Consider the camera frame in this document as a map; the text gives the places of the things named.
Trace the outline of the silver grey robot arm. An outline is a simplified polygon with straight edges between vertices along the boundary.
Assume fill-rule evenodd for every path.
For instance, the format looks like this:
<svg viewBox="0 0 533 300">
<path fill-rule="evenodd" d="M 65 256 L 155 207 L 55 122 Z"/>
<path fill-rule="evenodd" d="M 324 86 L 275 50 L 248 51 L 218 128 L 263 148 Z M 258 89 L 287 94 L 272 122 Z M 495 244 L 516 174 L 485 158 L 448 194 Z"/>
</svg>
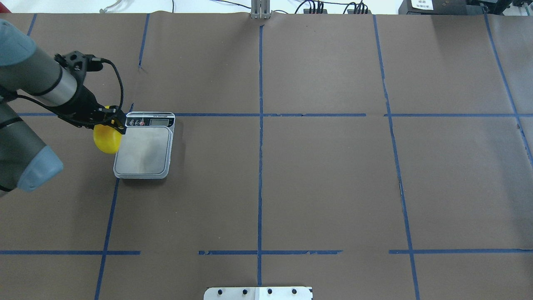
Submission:
<svg viewBox="0 0 533 300">
<path fill-rule="evenodd" d="M 112 67 L 120 96 L 115 105 L 97 101 L 86 87 L 88 73 Z M 1 20 L 1 196 L 32 192 L 64 169 L 53 148 L 25 117 L 53 116 L 90 129 L 105 153 L 118 151 L 126 133 L 124 86 L 109 59 L 72 51 L 51 56 L 8 20 Z"/>
</svg>

